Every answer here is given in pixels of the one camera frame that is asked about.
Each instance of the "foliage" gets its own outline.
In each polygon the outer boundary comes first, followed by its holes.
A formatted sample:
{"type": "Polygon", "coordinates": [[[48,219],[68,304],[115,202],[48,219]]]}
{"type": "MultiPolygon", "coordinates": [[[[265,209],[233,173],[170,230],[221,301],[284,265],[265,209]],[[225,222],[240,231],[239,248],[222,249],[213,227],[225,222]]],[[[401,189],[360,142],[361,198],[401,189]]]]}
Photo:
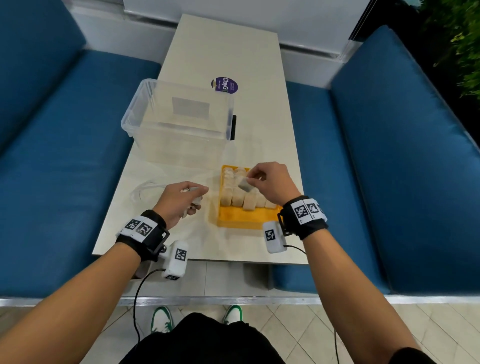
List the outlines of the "foliage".
{"type": "Polygon", "coordinates": [[[441,29],[451,45],[437,64],[454,59],[463,94],[480,100],[480,0],[424,0],[421,11],[429,14],[425,26],[441,29]]]}

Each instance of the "white wall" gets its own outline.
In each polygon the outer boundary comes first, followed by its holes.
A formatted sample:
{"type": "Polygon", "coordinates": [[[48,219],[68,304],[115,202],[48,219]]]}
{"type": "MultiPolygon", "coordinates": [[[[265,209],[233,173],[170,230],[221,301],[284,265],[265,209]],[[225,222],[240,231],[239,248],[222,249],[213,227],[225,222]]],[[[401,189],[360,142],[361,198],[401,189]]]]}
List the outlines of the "white wall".
{"type": "MultiPolygon", "coordinates": [[[[70,11],[91,49],[163,63],[175,29],[140,22],[123,13],[120,6],[75,1],[70,11]]],[[[287,81],[316,87],[328,87],[342,67],[315,55],[281,50],[287,81]]]]}
{"type": "Polygon", "coordinates": [[[369,0],[123,0],[134,14],[183,13],[278,33],[280,43],[340,54],[369,0]]]}

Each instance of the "blue seat cushion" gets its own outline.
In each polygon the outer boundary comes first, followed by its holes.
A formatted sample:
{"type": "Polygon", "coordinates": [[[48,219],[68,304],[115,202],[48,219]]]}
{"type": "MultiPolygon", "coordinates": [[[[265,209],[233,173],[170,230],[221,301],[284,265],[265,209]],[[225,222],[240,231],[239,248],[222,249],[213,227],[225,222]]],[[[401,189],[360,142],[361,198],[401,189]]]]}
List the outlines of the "blue seat cushion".
{"type": "Polygon", "coordinates": [[[0,296],[45,297],[92,262],[132,146],[120,121],[159,69],[85,51],[0,157],[0,296]]]}
{"type": "MultiPolygon", "coordinates": [[[[287,82],[304,193],[316,199],[329,230],[362,272],[389,293],[328,90],[287,82]]],[[[272,268],[274,285],[316,292],[308,266],[272,268]]]]}
{"type": "Polygon", "coordinates": [[[332,95],[394,292],[480,293],[480,153],[400,39],[375,31],[332,95]]]}
{"type": "Polygon", "coordinates": [[[3,1],[0,150],[57,86],[85,44],[61,0],[3,1]]]}

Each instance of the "orange tray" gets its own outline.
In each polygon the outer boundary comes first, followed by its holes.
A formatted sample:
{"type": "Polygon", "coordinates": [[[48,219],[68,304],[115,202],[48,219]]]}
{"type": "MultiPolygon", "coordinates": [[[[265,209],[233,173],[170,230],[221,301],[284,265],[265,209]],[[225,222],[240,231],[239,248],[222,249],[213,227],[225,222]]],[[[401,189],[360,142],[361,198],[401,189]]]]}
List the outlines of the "orange tray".
{"type": "MultiPolygon", "coordinates": [[[[236,166],[222,166],[231,167],[236,170],[236,166]]],[[[220,190],[223,187],[223,173],[220,172],[220,190]]],[[[235,206],[221,206],[220,196],[218,197],[218,218],[216,224],[222,228],[234,228],[234,229],[253,229],[261,230],[263,223],[267,221],[277,221],[277,214],[280,212],[280,206],[275,209],[257,207],[255,211],[245,211],[242,207],[235,206]]]]}

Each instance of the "forearm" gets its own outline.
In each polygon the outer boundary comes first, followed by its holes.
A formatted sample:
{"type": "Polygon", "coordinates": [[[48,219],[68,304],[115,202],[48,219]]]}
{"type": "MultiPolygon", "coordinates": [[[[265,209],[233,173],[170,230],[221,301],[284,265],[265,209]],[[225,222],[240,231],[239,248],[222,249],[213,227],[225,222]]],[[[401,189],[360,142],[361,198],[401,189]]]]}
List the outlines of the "forearm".
{"type": "Polygon", "coordinates": [[[417,348],[394,308],[328,230],[303,244],[325,311],[356,363],[387,363],[398,349],[417,348]]]}
{"type": "Polygon", "coordinates": [[[0,340],[0,363],[79,363],[140,264],[122,243],[44,299],[0,340]]]}

